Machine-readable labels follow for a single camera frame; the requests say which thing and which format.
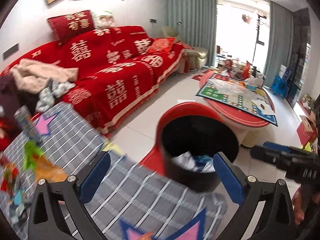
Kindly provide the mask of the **dark purple garment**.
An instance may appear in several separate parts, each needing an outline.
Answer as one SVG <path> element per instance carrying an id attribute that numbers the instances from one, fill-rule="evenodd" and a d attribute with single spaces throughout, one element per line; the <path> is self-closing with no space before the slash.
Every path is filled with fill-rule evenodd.
<path id="1" fill-rule="evenodd" d="M 37 94 L 18 90 L 10 75 L 1 76 L 1 106 L 8 120 L 15 122 L 14 114 L 22 106 L 27 106 L 30 114 L 34 115 L 38 100 Z"/>

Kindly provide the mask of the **black trash bin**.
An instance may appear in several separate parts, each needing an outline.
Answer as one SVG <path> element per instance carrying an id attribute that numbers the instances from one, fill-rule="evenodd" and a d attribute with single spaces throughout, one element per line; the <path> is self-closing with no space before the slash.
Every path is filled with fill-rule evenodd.
<path id="1" fill-rule="evenodd" d="M 213 156 L 222 152 L 230 162 L 234 162 L 239 153 L 238 139 L 220 121 L 204 116 L 185 117 L 182 120 L 189 128 L 195 129 L 195 134 L 191 135 L 190 142 L 173 142 L 169 134 L 175 130 L 174 124 L 178 122 L 165 126 L 162 139 L 165 176 L 193 191 L 212 192 L 220 184 L 220 179 L 212 162 L 210 168 L 205 169 L 200 160 L 209 158 L 209 161 L 213 161 Z"/>

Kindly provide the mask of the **red sofa with cover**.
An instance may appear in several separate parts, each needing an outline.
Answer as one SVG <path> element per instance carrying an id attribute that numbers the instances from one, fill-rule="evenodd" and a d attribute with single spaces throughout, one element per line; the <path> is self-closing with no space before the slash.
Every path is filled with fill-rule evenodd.
<path id="1" fill-rule="evenodd" d="M 157 39 L 140 26 L 92 30 L 60 44 L 49 42 L 13 62 L 42 62 L 76 68 L 75 87 L 61 97 L 95 129 L 108 135 L 158 92 L 172 73 L 187 73 L 184 47 L 172 38 L 155 49 Z"/>

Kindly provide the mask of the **tall light blue can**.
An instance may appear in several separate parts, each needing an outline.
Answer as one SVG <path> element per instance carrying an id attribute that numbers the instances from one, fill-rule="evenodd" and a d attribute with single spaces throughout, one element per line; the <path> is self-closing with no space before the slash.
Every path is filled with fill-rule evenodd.
<path id="1" fill-rule="evenodd" d="M 29 137 L 30 140 L 35 141 L 36 144 L 42 142 L 41 136 L 36 129 L 32 119 L 29 109 L 26 105 L 20 107 L 14 114 L 14 118 L 22 131 Z"/>

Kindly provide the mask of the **blue wrapper on table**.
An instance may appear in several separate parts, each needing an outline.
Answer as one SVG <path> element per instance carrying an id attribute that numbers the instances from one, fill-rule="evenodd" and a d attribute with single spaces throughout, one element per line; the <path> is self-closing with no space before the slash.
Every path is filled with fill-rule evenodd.
<path id="1" fill-rule="evenodd" d="M 9 217 L 12 225 L 25 222 L 27 206 L 24 201 L 24 191 L 18 190 L 9 201 Z"/>

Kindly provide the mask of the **green crumpled wrapper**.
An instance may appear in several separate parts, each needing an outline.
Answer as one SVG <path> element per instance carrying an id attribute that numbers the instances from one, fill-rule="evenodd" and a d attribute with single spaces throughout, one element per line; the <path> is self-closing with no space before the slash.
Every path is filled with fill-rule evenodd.
<path id="1" fill-rule="evenodd" d="M 44 154 L 42 148 L 36 145 L 35 141 L 28 140 L 24 145 L 23 169 L 35 169 L 36 162 Z"/>

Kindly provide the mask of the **teal curtain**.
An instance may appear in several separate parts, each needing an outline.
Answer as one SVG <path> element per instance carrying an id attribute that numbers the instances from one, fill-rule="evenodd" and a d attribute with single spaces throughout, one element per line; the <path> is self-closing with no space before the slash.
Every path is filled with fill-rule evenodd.
<path id="1" fill-rule="evenodd" d="M 176 27 L 186 44 L 207 49 L 207 64 L 213 65 L 217 0 L 166 0 L 165 24 Z"/>

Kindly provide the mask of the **beige fluffy blanket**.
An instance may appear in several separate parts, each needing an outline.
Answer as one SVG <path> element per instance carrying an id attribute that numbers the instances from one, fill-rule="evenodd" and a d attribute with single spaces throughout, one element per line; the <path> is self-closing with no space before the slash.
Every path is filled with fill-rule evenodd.
<path id="1" fill-rule="evenodd" d="M 54 64 L 21 59 L 19 64 L 9 70 L 9 74 L 14 78 L 18 90 L 39 94 L 51 80 L 58 83 L 75 82 L 78 71 L 79 68 L 63 68 Z"/>

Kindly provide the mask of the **blue plastic stool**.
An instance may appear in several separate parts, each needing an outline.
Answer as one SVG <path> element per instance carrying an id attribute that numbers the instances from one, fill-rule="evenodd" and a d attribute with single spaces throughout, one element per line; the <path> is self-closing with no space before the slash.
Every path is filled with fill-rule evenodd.
<path id="1" fill-rule="evenodd" d="M 287 85 L 287 81 L 284 81 L 278 75 L 274 78 L 274 81 L 271 86 L 271 90 L 273 95 L 279 95 L 282 99 L 287 96 L 289 92 L 289 87 Z"/>

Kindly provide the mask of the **small red square cushion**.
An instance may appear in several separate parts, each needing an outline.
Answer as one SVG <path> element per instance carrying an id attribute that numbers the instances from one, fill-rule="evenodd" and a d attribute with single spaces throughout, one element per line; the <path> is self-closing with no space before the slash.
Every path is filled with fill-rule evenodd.
<path id="1" fill-rule="evenodd" d="M 148 53 L 169 53 L 175 42 L 174 37 L 155 38 L 152 45 L 148 48 Z"/>

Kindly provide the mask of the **red snack wrapper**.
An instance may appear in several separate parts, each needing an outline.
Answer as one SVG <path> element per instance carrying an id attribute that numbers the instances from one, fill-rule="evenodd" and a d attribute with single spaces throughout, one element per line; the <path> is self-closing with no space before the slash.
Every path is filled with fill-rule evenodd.
<path id="1" fill-rule="evenodd" d="M 20 188 L 20 175 L 18 168 L 13 163 L 7 163 L 4 167 L 1 191 L 13 197 Z"/>

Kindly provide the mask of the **grey checked tablecloth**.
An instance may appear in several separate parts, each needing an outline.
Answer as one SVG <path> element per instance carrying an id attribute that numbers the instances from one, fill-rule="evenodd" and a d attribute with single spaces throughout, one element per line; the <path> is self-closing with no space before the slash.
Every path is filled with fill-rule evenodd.
<path id="1" fill-rule="evenodd" d="M 49 125 L 52 134 L 43 139 L 46 157 L 68 175 L 79 172 L 103 148 L 105 138 L 66 103 L 48 113 L 56 118 Z M 201 211 L 206 212 L 203 238 L 215 238 L 227 210 L 222 195 L 197 193 L 126 155 L 112 152 L 110 157 L 107 174 L 85 205 L 108 239 L 123 238 L 121 220 L 165 239 Z"/>

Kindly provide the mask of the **clear plastic bag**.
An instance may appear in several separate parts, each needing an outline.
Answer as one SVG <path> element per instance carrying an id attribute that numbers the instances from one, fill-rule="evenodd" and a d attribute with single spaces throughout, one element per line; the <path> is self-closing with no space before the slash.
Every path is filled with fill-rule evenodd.
<path id="1" fill-rule="evenodd" d="M 220 94 L 234 96 L 242 95 L 246 98 L 255 99 L 255 93 L 238 83 L 222 81 L 214 78 L 209 79 L 208 82 L 210 85 L 213 85 Z"/>

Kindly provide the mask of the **red embroidered cushion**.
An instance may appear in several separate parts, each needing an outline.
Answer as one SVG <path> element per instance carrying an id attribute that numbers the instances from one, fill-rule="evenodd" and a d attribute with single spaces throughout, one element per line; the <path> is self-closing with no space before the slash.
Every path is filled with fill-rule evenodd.
<path id="1" fill-rule="evenodd" d="M 94 23 L 90 10 L 47 19 L 57 42 L 64 43 L 82 33 L 92 31 Z"/>

